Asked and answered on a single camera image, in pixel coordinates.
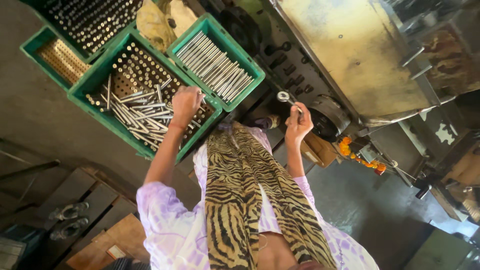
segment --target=woman's left hand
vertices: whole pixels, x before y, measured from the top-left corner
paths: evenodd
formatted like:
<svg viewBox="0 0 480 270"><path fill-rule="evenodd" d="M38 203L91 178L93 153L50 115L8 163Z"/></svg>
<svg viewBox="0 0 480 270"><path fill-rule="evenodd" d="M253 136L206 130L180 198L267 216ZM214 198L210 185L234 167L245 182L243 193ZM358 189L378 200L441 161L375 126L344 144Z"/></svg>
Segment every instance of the woman's left hand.
<svg viewBox="0 0 480 270"><path fill-rule="evenodd" d="M204 97L205 94L202 94L200 88L196 86L180 86L172 99L173 118L170 124L183 129L187 128Z"/></svg>

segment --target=woman's right hand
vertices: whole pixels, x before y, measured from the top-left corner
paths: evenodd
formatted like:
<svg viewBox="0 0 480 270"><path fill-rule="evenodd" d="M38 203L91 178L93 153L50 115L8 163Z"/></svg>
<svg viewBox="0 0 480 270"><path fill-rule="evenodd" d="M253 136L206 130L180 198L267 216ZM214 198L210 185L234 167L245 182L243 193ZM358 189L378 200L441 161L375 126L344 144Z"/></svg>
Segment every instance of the woman's right hand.
<svg viewBox="0 0 480 270"><path fill-rule="evenodd" d="M313 123L307 107L301 102L295 102L295 105L290 108L290 117L285 122L288 127L285 144L290 149L299 150L303 138L312 130ZM297 107L303 111L303 115L300 115Z"/></svg>
<svg viewBox="0 0 480 270"><path fill-rule="evenodd" d="M204 97L205 94L196 86L180 86L172 99L173 118L170 125L186 129Z"/></svg>

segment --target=concrete floor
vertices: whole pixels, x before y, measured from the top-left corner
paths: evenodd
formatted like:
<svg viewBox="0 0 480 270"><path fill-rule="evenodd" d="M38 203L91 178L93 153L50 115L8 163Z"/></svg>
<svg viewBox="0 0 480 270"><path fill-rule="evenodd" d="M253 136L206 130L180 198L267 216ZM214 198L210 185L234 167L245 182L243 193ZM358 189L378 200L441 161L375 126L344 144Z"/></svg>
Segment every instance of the concrete floor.
<svg viewBox="0 0 480 270"><path fill-rule="evenodd" d="M18 0L2 3L0 138L42 160L62 161L56 176L50 173L36 182L35 201L41 202L67 172L83 164L94 164L120 183L139 187L150 162L67 100L66 93L19 50L42 23ZM1 164L0 173L12 170ZM200 199L200 188L188 172L188 168L175 170L174 188L191 208ZM354 162L334 163L326 169L315 166L307 176L323 217L364 245L381 269L400 269L431 232L430 220L451 222L430 194L417 200L417 190L407 188L398 177L378 176ZM0 190L19 196L26 182L16 184Z"/></svg>

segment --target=woman's arm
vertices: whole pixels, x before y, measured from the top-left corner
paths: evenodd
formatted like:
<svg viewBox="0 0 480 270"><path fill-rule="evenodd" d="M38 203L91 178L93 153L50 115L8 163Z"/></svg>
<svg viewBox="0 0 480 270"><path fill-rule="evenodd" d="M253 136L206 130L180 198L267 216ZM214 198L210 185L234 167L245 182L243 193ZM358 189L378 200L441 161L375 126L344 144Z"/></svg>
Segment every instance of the woman's arm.
<svg viewBox="0 0 480 270"><path fill-rule="evenodd" d="M303 115L300 115L297 107L303 111ZM295 106L290 108L290 117L285 124L288 126L287 132L285 133L288 172L292 178L305 176L300 144L305 135L313 128L312 118L307 107L303 103L295 102Z"/></svg>
<svg viewBox="0 0 480 270"><path fill-rule="evenodd" d="M204 97L205 94L201 94L198 87L181 86L178 89L172 99L173 118L168 125L167 134L150 164L144 184L158 181L170 186L183 133L198 111Z"/></svg>

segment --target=red thread bracelet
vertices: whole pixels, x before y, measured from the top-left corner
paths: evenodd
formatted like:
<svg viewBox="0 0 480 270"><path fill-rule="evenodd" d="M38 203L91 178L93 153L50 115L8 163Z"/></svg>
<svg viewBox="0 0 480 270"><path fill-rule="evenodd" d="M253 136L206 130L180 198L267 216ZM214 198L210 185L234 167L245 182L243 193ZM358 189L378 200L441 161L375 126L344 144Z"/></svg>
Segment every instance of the red thread bracelet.
<svg viewBox="0 0 480 270"><path fill-rule="evenodd" d="M179 129L181 129L181 130L183 130L183 131L185 131L185 129L186 129L186 128L182 127L181 125L175 124L175 123L170 123L170 124L168 125L168 128L170 128L170 127L172 127L172 126L173 126L173 127L177 127L177 128L179 128Z"/></svg>

